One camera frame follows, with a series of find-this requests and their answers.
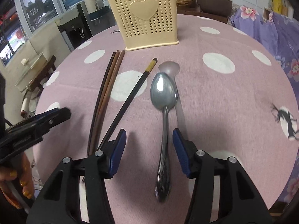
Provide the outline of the pink polka dot tablecloth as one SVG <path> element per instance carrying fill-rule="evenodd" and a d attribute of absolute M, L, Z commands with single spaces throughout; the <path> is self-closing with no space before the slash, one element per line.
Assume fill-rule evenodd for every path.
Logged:
<path fill-rule="evenodd" d="M 298 152 L 298 141 L 287 137 L 272 109 L 288 109 L 298 118 L 288 77 L 259 42 L 227 24 L 179 15 L 177 26 L 177 45 L 126 52 L 101 134 L 153 58 L 177 62 L 176 85 L 186 121 L 182 133 L 212 156 L 235 156 L 271 207 Z M 86 156 L 102 78 L 112 53 L 124 47 L 114 27 L 97 34 L 57 67 L 44 88 L 36 112 L 68 107 L 71 118 L 33 148 L 42 182 L 64 157 Z M 106 182 L 116 223 L 183 223 L 191 200 L 191 180 L 183 174 L 173 144 L 170 194 L 165 203 L 155 197 L 162 114 L 151 103 L 150 85 L 158 71 L 155 66 L 118 125 L 127 132 L 127 144 L 117 174 Z"/>

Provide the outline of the brown white cooker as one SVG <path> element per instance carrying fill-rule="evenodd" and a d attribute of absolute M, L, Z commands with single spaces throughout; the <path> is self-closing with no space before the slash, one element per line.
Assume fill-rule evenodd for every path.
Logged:
<path fill-rule="evenodd" d="M 204 13 L 228 17 L 232 12 L 232 0 L 197 0 Z"/>

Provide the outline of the black chopstick yellow tip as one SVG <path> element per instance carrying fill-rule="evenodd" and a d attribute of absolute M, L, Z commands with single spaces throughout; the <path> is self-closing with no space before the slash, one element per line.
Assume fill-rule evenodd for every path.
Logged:
<path fill-rule="evenodd" d="M 137 95 L 138 91 L 140 90 L 141 86 L 143 85 L 143 83 L 145 82 L 145 80 L 147 79 L 148 75 L 150 74 L 150 72 L 152 71 L 152 69 L 154 68 L 154 66 L 156 65 L 158 59 L 157 58 L 153 58 L 152 62 L 149 63 L 148 67 L 145 69 L 145 71 L 143 72 L 141 78 L 138 80 L 138 82 L 136 83 L 136 85 L 134 86 L 133 90 L 131 91 L 131 93 L 129 94 L 129 96 L 127 97 L 126 101 L 124 102 L 124 104 L 122 105 L 122 107 L 120 108 L 119 112 L 117 113 L 115 119 L 113 120 L 112 124 L 110 125 L 107 133 L 105 134 L 100 146 L 98 147 L 98 149 L 95 151 L 94 155 L 96 157 L 102 157 L 104 153 L 100 154 L 101 148 L 104 146 L 105 143 L 107 143 L 107 141 L 110 139 L 111 135 L 113 134 L 113 132 L 115 131 L 116 127 L 118 126 L 120 120 L 122 119 L 122 117 L 124 116 L 125 112 L 127 111 L 128 107 L 130 106 L 130 104 L 132 103 L 134 97 Z"/>

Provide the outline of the wooden stool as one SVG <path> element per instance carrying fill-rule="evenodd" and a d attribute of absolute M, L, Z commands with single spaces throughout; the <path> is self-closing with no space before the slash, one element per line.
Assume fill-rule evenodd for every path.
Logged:
<path fill-rule="evenodd" d="M 28 91 L 33 92 L 36 88 L 40 91 L 43 91 L 44 87 L 41 84 L 41 81 L 45 78 L 49 79 L 52 75 L 49 71 L 52 69 L 53 72 L 56 70 L 55 66 L 56 57 L 53 55 L 46 64 L 38 71 L 38 74 L 32 79 L 28 85 Z"/>

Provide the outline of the beige electric pot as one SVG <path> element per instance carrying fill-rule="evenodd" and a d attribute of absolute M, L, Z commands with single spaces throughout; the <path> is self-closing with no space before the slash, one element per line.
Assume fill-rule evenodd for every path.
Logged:
<path fill-rule="evenodd" d="M 24 92 L 29 83 L 34 80 L 40 70 L 44 67 L 47 60 L 43 53 L 38 54 L 32 60 L 28 61 L 23 67 L 21 76 L 15 83 L 15 87 L 22 93 Z"/>

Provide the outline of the stainless steel spoon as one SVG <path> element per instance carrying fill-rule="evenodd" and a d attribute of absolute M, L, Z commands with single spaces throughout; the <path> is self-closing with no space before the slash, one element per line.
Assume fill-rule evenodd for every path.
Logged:
<path fill-rule="evenodd" d="M 155 185 L 155 196 L 160 203 L 167 200 L 171 189 L 168 113 L 176 105 L 177 98 L 178 92 L 173 80 L 165 72 L 157 73 L 150 87 L 150 99 L 153 106 L 162 112 L 163 120 L 161 151 Z"/>

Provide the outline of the water dispenser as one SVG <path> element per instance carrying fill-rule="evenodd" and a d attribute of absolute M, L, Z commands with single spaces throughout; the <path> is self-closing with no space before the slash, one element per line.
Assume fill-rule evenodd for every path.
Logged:
<path fill-rule="evenodd" d="M 71 51 L 92 37 L 83 8 L 83 2 L 79 2 L 55 21 Z"/>

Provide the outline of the beige plastic utensil holder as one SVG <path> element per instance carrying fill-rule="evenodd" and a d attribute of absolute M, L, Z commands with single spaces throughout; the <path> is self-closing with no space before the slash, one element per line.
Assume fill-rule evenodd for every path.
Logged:
<path fill-rule="evenodd" d="M 176 0 L 108 0 L 125 50 L 179 43 Z"/>

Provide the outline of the purple floral cloth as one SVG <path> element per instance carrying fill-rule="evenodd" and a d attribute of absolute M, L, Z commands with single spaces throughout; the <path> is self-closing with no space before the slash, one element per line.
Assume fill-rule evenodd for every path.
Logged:
<path fill-rule="evenodd" d="M 253 170 L 269 205 L 290 202 L 298 190 L 298 25 L 270 12 L 267 18 L 241 6 L 231 19 L 243 34 L 240 53 L 249 81 L 242 98 L 249 113 L 251 151 L 261 157 Z"/>

